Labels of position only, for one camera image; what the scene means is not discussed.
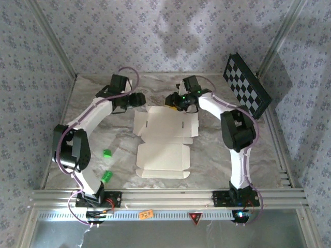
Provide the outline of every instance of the green cube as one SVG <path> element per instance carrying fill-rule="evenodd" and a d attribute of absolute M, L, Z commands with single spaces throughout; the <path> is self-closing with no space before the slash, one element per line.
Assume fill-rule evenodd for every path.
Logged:
<path fill-rule="evenodd" d="M 109 149 L 105 149 L 105 150 L 103 150 L 103 156 L 104 156 L 105 158 L 111 158 L 111 156 L 112 156 L 112 151 L 109 150 Z"/>
<path fill-rule="evenodd" d="M 104 172 L 101 181 L 103 183 L 107 183 L 107 182 L 109 182 L 109 180 L 112 176 L 113 176 L 113 173 L 110 172 L 109 170 L 107 170 L 107 171 Z"/>

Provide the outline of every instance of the cable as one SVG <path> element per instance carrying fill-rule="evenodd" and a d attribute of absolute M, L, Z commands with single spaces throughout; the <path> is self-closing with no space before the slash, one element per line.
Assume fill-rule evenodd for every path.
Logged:
<path fill-rule="evenodd" d="M 75 126 L 77 126 L 80 122 L 82 122 L 82 120 L 84 120 L 85 117 L 86 117 L 87 115 L 89 115 L 89 113 L 90 113 L 90 112 L 91 112 L 96 106 L 98 106 L 99 104 L 101 104 L 101 103 L 103 103 L 103 102 L 105 102 L 105 101 L 110 101 L 110 100 L 113 100 L 113 99 L 116 99 L 116 98 L 119 98 L 119 97 L 127 96 L 127 95 L 129 95 L 129 94 L 131 94 L 132 92 L 135 91 L 135 89 L 136 89 L 136 88 L 138 87 L 138 85 L 139 85 L 139 80 L 140 80 L 140 78 L 139 78 L 139 74 L 138 74 L 138 72 L 136 71 L 136 69 L 134 69 L 134 68 L 132 68 L 132 67 L 122 67 L 122 68 L 120 68 L 120 69 L 118 70 L 118 72 L 120 72 L 120 71 L 122 71 L 122 70 L 124 70 L 124 69 L 130 69 L 130 70 L 132 70 L 132 71 L 135 72 L 135 74 L 136 74 L 136 76 L 137 76 L 137 83 L 135 84 L 135 86 L 132 88 L 131 83 L 130 83 L 130 86 L 131 86 L 131 90 L 130 90 L 130 91 L 125 92 L 125 93 L 123 93 L 123 94 L 116 95 L 116 96 L 106 97 L 106 98 L 104 98 L 104 99 L 98 101 L 95 105 L 91 106 L 91 107 L 90 107 L 90 108 L 84 113 L 84 115 L 83 115 L 81 118 L 78 119 L 77 122 L 75 122 L 74 124 L 72 124 L 71 126 L 69 126 L 69 127 L 63 132 L 63 134 L 61 135 L 61 137 L 60 137 L 60 139 L 59 139 L 59 141 L 58 141 L 57 148 L 56 148 L 56 163 L 58 164 L 58 167 L 60 168 L 60 170 L 61 170 L 64 174 L 66 174 L 66 175 L 71 175 L 72 178 L 75 179 L 76 183 L 77 183 L 77 184 L 79 185 L 79 187 L 80 187 L 80 190 L 79 190 L 79 191 L 77 191 L 76 193 L 72 194 L 72 195 L 69 197 L 69 200 L 68 200 L 68 209 L 69 209 L 70 213 L 71 213 L 71 214 L 72 214 L 72 215 L 73 215 L 73 216 L 74 216 L 74 217 L 75 217 L 80 223 L 82 223 L 82 224 L 84 224 L 84 225 L 88 225 L 88 226 L 89 226 L 89 224 L 86 223 L 86 222 L 84 222 L 83 220 L 79 219 L 79 218 L 73 213 L 73 211 L 72 211 L 71 208 L 70 208 L 70 201 L 71 201 L 71 199 L 73 198 L 74 195 L 77 195 L 77 194 L 79 194 L 79 193 L 82 193 L 83 190 L 84 190 L 84 187 L 83 187 L 82 182 L 81 182 L 81 181 L 77 178 L 77 176 L 74 174 L 74 171 L 72 171 L 72 172 L 68 172 L 68 171 L 63 167 L 63 165 L 62 165 L 62 163 L 61 163 L 61 160 L 60 160 L 61 146 L 62 146 L 62 142 L 63 142 L 65 136 L 66 136 L 66 135 L 67 135 L 67 134 L 68 134 L 68 133 L 69 133 L 69 132 L 75 127 Z"/>
<path fill-rule="evenodd" d="M 219 103 L 219 104 L 221 104 L 222 106 L 225 106 L 225 107 L 228 107 L 228 108 L 231 108 L 231 109 L 235 109 L 235 110 L 238 110 L 238 111 L 240 111 L 240 112 L 242 112 L 243 114 L 245 114 L 246 116 L 248 116 L 250 119 L 251 119 L 251 121 L 253 122 L 253 125 L 254 125 L 254 127 L 255 127 L 255 131 L 256 131 L 256 137 L 255 137 L 255 139 L 253 140 L 253 142 L 252 142 L 252 144 L 250 144 L 248 147 L 246 147 L 245 149 L 244 149 L 244 161 L 243 161 L 243 164 L 244 164 L 244 177 L 245 177 L 245 180 L 246 180 L 246 182 L 248 183 L 248 185 L 254 190 L 254 191 L 256 191 L 257 192 L 257 194 L 258 194 L 258 196 L 259 196 L 259 199 L 260 199 L 260 201 L 261 201 L 261 209 L 260 209 L 260 212 L 258 213 L 258 215 L 255 217 L 255 219 L 253 219 L 252 221 L 250 221 L 250 222 L 248 222 L 248 223 L 246 223 L 246 225 L 247 224 L 251 224 L 251 223 L 254 223 L 255 221 L 257 221 L 259 218 L 260 218 L 260 216 L 261 216 L 261 214 L 262 214 L 262 211 L 263 211 L 263 197 L 262 197 L 262 195 L 261 195 L 261 192 L 250 182 L 250 180 L 248 179 L 248 175 L 247 175 L 247 151 L 250 149 L 250 148 L 252 148 L 257 142 L 258 142 L 258 140 L 259 140 L 259 137 L 260 137 L 260 130 L 259 130 L 259 126 L 258 126 L 258 123 L 257 123 L 257 121 L 247 112 L 247 111 L 245 111 L 245 110 L 242 110 L 241 108 L 239 108 L 239 107 L 237 107 L 237 106 L 234 106 L 234 105 L 232 105 L 232 104 L 229 104 L 229 103 L 227 103 L 227 102 L 225 102 L 225 101 L 220 101 L 219 99 L 217 99 L 215 96 L 214 96 L 214 92 L 216 92 L 216 87 L 215 87 L 215 84 L 211 81 L 211 80 L 209 80 L 209 79 L 207 79 L 207 78 L 205 78 L 204 76 L 196 76 L 196 77 L 198 77 L 198 78 L 203 78 L 203 79 L 205 79 L 205 80 L 207 80 L 212 86 L 213 86 L 213 88 L 214 88 L 214 91 L 212 91 L 212 98 L 217 102 L 217 103 Z"/>

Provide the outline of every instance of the unfolded white cardboard box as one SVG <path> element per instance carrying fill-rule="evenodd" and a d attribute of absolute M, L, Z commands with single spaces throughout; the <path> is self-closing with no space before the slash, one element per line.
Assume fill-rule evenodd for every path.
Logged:
<path fill-rule="evenodd" d="M 198 136 L 198 114 L 151 106 L 135 112 L 133 133 L 145 144 L 138 146 L 137 175 L 144 178 L 187 178 L 192 137 Z"/>

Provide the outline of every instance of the orange label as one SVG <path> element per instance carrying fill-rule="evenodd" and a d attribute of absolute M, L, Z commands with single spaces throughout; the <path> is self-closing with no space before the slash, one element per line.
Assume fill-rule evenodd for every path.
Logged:
<path fill-rule="evenodd" d="M 146 220 L 154 216 L 153 210 L 147 210 L 139 213 L 139 220 Z"/>

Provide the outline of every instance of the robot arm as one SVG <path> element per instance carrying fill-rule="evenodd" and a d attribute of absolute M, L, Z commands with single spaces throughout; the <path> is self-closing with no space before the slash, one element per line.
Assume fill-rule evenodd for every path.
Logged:
<path fill-rule="evenodd" d="M 59 157 L 65 170 L 73 173 L 80 181 L 83 187 L 82 197 L 95 205 L 102 203 L 104 189 L 103 183 L 95 176 L 91 166 L 88 166 L 91 159 L 88 137 L 106 116 L 123 113 L 127 109 L 146 103 L 142 93 L 132 93 L 112 100 L 106 99 L 128 92 L 131 85 L 127 77 L 113 75 L 110 85 L 96 94 L 86 110 L 67 125 L 57 125 L 54 129 L 52 160 L 57 162 L 57 145 L 68 127 L 76 124 L 65 135 Z"/>
<path fill-rule="evenodd" d="M 165 104 L 178 111 L 187 111 L 189 106 L 195 105 L 197 109 L 206 110 L 221 121 L 223 141 L 231 155 L 232 174 L 229 192 L 234 202 L 241 201 L 252 191 L 245 177 L 251 182 L 249 176 L 251 149 L 247 147 L 252 144 L 256 136 L 253 123 L 249 117 L 237 110 L 236 106 L 213 96 L 210 90 L 202 89 L 195 76 L 183 79 L 183 84 L 187 93 L 179 95 L 175 92 L 166 97 Z M 239 108 L 248 111 L 245 106 Z"/>

